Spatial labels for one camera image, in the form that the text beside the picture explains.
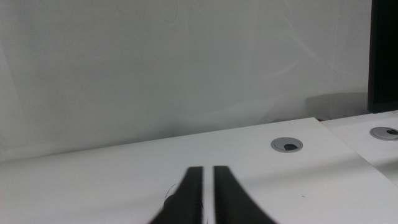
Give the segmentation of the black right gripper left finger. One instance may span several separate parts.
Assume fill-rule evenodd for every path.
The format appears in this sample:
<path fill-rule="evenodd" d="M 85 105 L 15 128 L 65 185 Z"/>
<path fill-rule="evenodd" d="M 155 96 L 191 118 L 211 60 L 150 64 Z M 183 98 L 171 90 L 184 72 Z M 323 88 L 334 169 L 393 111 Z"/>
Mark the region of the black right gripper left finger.
<path fill-rule="evenodd" d="M 202 224 L 203 168 L 189 167 L 173 197 L 150 224 Z"/>

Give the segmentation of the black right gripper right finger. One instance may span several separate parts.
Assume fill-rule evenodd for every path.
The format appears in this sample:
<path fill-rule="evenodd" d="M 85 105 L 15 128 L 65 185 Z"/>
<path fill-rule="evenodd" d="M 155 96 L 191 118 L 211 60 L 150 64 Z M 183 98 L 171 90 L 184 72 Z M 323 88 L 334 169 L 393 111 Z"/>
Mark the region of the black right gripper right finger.
<path fill-rule="evenodd" d="M 216 223 L 275 224 L 242 188 L 228 166 L 214 166 Z"/>

